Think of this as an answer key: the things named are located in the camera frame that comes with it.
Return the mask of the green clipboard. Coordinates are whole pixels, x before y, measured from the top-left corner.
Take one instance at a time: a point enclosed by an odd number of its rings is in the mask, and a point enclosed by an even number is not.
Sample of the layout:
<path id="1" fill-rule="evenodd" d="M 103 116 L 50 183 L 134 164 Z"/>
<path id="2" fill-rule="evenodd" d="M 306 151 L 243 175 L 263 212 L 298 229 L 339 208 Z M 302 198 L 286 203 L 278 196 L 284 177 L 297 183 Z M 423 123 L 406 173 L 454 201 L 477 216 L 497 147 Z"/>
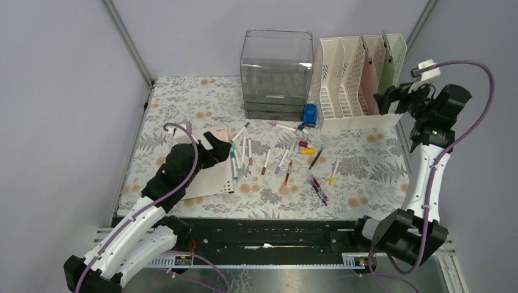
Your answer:
<path id="1" fill-rule="evenodd" d="M 384 94 L 386 90 L 394 85 L 396 75 L 396 62 L 399 59 L 399 35 L 382 33 L 382 40 L 385 49 L 384 63 L 378 83 L 378 92 Z"/>

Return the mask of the pink clipboard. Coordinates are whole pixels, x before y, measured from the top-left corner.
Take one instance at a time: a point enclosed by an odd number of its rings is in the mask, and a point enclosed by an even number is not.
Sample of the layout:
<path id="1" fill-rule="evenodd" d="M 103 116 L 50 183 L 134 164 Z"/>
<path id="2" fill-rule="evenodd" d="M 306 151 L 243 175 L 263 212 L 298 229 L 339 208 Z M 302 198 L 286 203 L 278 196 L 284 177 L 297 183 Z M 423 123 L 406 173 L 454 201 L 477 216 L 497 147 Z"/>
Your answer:
<path id="1" fill-rule="evenodd" d="M 382 67 L 385 59 L 385 48 L 380 35 L 361 35 L 364 61 L 360 80 L 361 101 L 365 105 L 365 115 L 379 115 L 374 94 L 378 92 Z"/>

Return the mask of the beige notebook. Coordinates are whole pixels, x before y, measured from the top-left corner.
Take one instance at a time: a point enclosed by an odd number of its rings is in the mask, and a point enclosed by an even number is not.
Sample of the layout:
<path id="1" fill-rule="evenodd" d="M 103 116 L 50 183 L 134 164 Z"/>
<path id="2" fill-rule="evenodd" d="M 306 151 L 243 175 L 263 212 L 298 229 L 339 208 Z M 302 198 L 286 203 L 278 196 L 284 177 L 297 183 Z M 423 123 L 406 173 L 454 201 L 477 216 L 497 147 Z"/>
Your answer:
<path id="1" fill-rule="evenodd" d="M 209 141 L 203 136 L 205 132 L 209 131 L 215 138 L 229 142 L 228 126 L 219 125 L 212 126 L 203 129 L 193 129 L 192 135 L 195 139 L 201 140 L 201 144 L 206 149 L 211 149 Z M 232 159 L 230 158 L 230 152 L 225 153 L 227 159 L 220 161 L 214 167 L 203 169 L 196 174 L 192 183 L 186 188 L 186 195 L 183 197 L 184 200 L 202 198 L 211 195 L 227 194 L 233 192 L 233 180 L 234 175 L 232 173 Z"/>

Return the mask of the red cap small bottle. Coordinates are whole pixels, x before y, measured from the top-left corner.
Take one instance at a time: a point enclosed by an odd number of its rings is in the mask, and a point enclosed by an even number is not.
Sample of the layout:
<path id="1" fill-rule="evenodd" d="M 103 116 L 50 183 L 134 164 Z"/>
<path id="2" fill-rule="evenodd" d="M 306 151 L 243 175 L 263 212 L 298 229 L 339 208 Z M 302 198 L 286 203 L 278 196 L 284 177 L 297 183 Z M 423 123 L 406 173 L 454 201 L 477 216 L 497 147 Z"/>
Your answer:
<path id="1" fill-rule="evenodd" d="M 298 145 L 303 148 L 311 148 L 311 143 L 305 142 L 305 141 L 299 141 Z"/>

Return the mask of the yellow small bottle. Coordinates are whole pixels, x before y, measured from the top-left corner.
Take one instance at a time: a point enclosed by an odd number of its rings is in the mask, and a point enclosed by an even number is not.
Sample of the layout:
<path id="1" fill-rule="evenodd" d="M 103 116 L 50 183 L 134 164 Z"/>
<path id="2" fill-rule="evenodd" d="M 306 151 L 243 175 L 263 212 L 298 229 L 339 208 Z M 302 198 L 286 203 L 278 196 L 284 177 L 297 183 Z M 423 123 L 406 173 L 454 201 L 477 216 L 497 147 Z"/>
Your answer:
<path id="1" fill-rule="evenodd" d="M 315 154 L 316 150 L 314 148 L 306 148 L 303 150 L 300 150 L 301 154 Z"/>

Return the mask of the clear acrylic drawer organizer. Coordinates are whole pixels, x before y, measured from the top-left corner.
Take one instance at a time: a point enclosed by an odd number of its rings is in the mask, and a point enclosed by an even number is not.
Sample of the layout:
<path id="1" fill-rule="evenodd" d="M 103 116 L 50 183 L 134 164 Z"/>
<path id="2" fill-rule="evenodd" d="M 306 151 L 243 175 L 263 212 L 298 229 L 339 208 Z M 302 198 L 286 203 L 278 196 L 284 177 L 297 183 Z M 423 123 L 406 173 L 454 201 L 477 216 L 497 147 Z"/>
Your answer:
<path id="1" fill-rule="evenodd" d="M 313 58 L 309 31 L 248 29 L 240 60 L 246 118 L 302 121 Z"/>

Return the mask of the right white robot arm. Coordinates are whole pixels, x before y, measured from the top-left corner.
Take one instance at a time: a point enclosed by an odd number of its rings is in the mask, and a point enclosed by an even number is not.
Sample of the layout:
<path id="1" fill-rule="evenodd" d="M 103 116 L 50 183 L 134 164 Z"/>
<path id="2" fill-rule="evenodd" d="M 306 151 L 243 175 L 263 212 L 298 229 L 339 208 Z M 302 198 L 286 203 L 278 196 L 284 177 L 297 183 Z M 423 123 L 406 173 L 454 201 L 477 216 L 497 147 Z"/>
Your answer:
<path id="1" fill-rule="evenodd" d="M 388 112 L 396 103 L 397 114 L 414 118 L 410 133 L 412 173 L 402 207 L 382 220 L 359 218 L 350 235 L 353 248 L 371 246 L 409 265 L 422 265 L 446 241 L 448 230 L 440 226 L 439 192 L 445 167 L 456 141 L 452 127 L 471 94 L 448 84 L 433 96 L 431 84 L 412 90 L 410 84 L 391 86 L 376 94 L 379 111 Z"/>

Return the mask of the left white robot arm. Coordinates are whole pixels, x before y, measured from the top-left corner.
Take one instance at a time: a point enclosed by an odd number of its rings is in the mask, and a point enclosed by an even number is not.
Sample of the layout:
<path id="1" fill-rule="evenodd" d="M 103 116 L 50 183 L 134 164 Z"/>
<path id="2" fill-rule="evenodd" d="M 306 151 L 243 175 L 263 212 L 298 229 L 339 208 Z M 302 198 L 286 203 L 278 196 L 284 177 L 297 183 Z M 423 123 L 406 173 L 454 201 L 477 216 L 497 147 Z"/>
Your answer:
<path id="1" fill-rule="evenodd" d="M 138 272 L 171 248 L 189 245 L 189 225 L 168 212 L 186 195 L 195 176 L 226 161 L 232 145 L 204 133 L 209 147 L 179 126 L 190 140 L 174 144 L 131 211 L 84 256 L 70 256 L 64 273 L 71 292 L 122 292 Z"/>

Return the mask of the teal cap white marker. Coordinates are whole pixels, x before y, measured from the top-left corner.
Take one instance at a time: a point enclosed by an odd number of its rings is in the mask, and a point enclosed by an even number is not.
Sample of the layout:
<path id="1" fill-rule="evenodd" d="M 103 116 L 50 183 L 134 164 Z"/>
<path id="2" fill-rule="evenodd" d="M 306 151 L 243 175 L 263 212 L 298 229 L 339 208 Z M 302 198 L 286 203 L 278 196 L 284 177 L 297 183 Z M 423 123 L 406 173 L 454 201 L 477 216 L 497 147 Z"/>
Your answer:
<path id="1" fill-rule="evenodd" d="M 237 181 L 238 180 L 238 166 L 237 166 L 235 152 L 232 150 L 230 151 L 230 159 L 231 159 L 231 163 L 232 163 L 233 177 L 234 177 L 234 180 Z"/>

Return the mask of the rust cap white marker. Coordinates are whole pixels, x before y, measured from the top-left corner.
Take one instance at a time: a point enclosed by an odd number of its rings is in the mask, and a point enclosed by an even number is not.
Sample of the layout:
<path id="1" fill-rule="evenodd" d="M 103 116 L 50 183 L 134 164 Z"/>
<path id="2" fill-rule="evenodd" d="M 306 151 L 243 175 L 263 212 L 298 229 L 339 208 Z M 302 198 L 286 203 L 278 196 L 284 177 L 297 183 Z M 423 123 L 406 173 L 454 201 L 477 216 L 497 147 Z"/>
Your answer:
<path id="1" fill-rule="evenodd" d="M 252 153 L 252 139 L 248 139 L 247 140 L 247 150 L 248 150 L 248 161 L 249 161 L 249 166 L 252 166 L 253 165 L 253 153 Z"/>

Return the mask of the brown cap white marker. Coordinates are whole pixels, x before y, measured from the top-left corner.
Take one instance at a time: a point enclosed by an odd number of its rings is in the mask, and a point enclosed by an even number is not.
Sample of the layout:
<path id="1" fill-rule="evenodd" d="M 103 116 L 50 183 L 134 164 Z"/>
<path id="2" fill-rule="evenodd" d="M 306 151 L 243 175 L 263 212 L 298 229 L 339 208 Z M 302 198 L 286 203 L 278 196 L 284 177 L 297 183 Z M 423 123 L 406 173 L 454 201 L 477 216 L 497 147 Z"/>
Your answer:
<path id="1" fill-rule="evenodd" d="M 271 148 L 268 148 L 267 153 L 266 153 L 266 157 L 265 157 L 265 160 L 264 160 L 264 164 L 263 164 L 263 167 L 261 169 L 261 176 L 264 176 L 265 173 L 266 173 L 270 155 L 271 155 Z"/>

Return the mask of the white mesh file rack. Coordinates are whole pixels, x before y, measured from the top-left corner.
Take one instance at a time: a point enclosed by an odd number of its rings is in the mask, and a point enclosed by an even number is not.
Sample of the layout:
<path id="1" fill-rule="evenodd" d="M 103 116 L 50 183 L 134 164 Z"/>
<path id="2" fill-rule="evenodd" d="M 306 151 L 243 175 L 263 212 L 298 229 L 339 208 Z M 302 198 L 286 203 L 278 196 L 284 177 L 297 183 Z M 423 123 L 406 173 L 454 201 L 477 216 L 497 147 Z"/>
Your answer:
<path id="1" fill-rule="evenodd" d="M 405 39 L 399 35 L 399 59 L 394 85 L 398 82 L 407 52 Z M 317 127 L 322 132 L 395 126 L 399 114 L 365 115 L 361 101 L 364 51 L 361 36 L 322 38 L 313 64 L 310 93 L 317 106 Z"/>

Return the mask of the red gel pen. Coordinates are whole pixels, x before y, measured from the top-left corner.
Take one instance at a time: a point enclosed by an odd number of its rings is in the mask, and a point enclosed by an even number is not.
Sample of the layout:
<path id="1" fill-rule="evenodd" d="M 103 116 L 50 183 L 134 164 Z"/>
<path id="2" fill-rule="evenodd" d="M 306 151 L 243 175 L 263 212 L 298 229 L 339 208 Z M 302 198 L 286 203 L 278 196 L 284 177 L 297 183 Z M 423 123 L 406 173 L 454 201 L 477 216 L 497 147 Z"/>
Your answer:
<path id="1" fill-rule="evenodd" d="M 290 162 L 289 162 L 289 164 L 288 164 L 288 168 L 287 168 L 287 170 L 286 170 L 286 175 L 285 175 L 285 179 L 284 179 L 284 182 L 283 182 L 283 187 L 287 187 L 287 184 L 288 184 L 288 180 L 289 180 L 289 177 L 290 177 L 290 173 L 291 173 L 292 166 L 293 166 L 293 160 L 290 160 Z"/>

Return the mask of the pink gel pen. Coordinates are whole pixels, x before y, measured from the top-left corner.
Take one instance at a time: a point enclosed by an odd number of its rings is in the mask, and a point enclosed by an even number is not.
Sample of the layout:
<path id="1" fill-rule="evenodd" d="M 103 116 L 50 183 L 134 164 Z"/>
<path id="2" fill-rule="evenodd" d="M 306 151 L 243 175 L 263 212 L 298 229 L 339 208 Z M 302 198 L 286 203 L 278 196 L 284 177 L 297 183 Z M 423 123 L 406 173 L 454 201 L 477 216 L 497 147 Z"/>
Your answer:
<path id="1" fill-rule="evenodd" d="M 329 201 L 327 195 L 325 194 L 323 188 L 320 186 L 320 184 L 317 181 L 317 179 L 313 175 L 310 175 L 310 177 L 311 177 L 313 183 L 315 184 L 315 186 L 318 188 L 318 190 L 321 193 L 321 195 L 323 196 L 323 198 L 325 199 L 325 201 Z"/>

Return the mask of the dark purple gel pen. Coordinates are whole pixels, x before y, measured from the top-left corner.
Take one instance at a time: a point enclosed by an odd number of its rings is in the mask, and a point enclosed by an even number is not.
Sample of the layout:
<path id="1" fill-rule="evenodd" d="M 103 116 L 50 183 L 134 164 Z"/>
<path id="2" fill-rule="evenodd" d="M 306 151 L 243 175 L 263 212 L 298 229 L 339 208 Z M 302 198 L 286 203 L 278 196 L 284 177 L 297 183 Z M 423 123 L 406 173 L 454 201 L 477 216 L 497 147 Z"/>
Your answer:
<path id="1" fill-rule="evenodd" d="M 316 184 L 313 182 L 313 181 L 310 181 L 310 184 L 311 186 L 313 187 L 313 189 L 315 190 L 317 196 L 319 197 L 319 199 L 321 200 L 321 202 L 323 203 L 324 206 L 327 206 L 327 201 L 326 199 L 324 198 L 323 194 L 321 193 L 321 191 L 319 190 L 319 188 L 316 186 Z"/>

